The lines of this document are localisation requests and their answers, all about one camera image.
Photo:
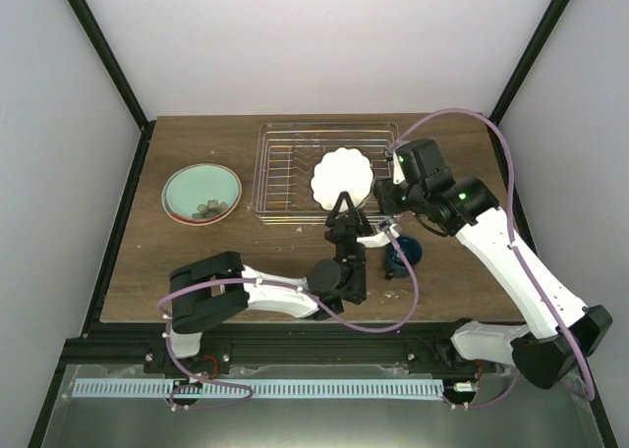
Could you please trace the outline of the white scalloped bowl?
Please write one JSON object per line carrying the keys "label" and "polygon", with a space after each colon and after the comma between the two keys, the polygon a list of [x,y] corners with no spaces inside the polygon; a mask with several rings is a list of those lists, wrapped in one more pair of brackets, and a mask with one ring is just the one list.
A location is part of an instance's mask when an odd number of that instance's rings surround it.
{"label": "white scalloped bowl", "polygon": [[314,167],[310,187],[314,201],[331,211],[342,193],[361,206],[370,196],[373,182],[371,161],[356,148],[339,147],[325,153]]}

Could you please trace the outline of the metal wire dish rack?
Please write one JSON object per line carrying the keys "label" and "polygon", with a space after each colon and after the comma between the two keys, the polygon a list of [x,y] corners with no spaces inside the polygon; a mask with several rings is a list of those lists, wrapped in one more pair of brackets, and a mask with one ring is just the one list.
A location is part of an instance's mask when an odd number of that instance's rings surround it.
{"label": "metal wire dish rack", "polygon": [[356,148],[377,180],[393,174],[385,150],[398,138],[391,122],[268,123],[260,128],[252,209],[266,225],[321,225],[328,212],[313,199],[310,181],[323,155]]}

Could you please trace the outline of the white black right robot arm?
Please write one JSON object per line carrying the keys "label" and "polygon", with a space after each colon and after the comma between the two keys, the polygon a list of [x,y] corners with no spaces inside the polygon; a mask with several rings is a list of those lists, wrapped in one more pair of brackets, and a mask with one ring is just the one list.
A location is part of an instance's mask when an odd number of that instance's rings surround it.
{"label": "white black right robot arm", "polygon": [[434,140],[403,142],[385,154],[389,178],[373,186],[384,215],[411,212],[453,237],[495,278],[524,317],[522,325],[461,322],[436,348],[450,372],[471,360],[512,365],[549,389],[599,346],[612,323],[609,311],[569,291],[514,231],[507,212],[478,178],[455,181]]}

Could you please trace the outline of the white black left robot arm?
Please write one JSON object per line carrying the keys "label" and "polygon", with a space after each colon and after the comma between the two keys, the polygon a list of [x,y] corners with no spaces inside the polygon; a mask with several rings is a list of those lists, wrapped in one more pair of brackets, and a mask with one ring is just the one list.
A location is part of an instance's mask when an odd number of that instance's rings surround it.
{"label": "white black left robot arm", "polygon": [[304,278],[289,278],[255,270],[237,252],[222,252],[179,267],[169,276],[171,327],[166,361],[178,372],[200,363],[202,334],[246,310],[282,313],[297,319],[330,317],[345,302],[359,305],[367,298],[366,246],[372,233],[365,213],[350,194],[339,195],[329,212],[324,238],[335,257],[318,261]]}

